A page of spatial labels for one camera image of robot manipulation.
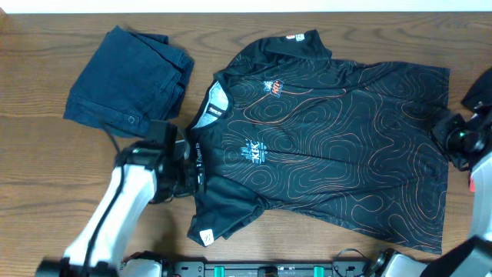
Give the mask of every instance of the white wall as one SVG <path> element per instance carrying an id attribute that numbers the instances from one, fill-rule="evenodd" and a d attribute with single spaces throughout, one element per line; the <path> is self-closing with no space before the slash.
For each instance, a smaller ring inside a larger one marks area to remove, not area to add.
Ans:
<path id="1" fill-rule="evenodd" d="M 0 0 L 7 13 L 475 12 L 492 0 Z"/>

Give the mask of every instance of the black fabric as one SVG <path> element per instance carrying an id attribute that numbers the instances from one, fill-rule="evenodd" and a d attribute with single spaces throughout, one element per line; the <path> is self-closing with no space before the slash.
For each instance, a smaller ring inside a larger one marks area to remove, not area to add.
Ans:
<path id="1" fill-rule="evenodd" d="M 441 253 L 447 161 L 427 130 L 447 113 L 448 78 L 332 59 L 315 30 L 253 42 L 214 75 L 228 109 L 193 128 L 208 93 L 188 127 L 207 182 L 188 237 L 228 238 L 285 209 Z"/>
<path id="2" fill-rule="evenodd" d="M 192 69 L 193 61 L 168 45 L 166 35 L 130 33 L 116 26 L 71 87 L 63 117 L 96 128 L 103 120 L 146 135 L 152 119 L 178 116 Z"/>

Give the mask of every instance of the wooden table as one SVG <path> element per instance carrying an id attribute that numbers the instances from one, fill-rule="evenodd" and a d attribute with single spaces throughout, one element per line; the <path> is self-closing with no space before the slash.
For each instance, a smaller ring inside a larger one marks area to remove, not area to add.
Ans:
<path id="1" fill-rule="evenodd" d="M 101 43 L 120 25 L 166 34 L 195 60 L 175 120 L 186 126 L 212 74 L 255 39 L 317 28 L 334 58 L 399 60 L 451 69 L 450 103 L 492 65 L 492 14 L 311 13 L 236 15 L 0 15 L 0 276 L 30 276 L 44 256 L 58 259 L 104 195 L 115 150 L 97 129 L 62 119 L 68 90 Z M 131 140 L 119 140 L 122 145 Z M 470 228 L 467 173 L 450 167 L 443 249 Z M 375 256 L 400 247 L 290 212 L 269 211 L 229 240 L 203 248 L 187 239 L 193 198 L 148 206 L 127 253 L 220 260 L 329 260 L 356 248 Z"/>

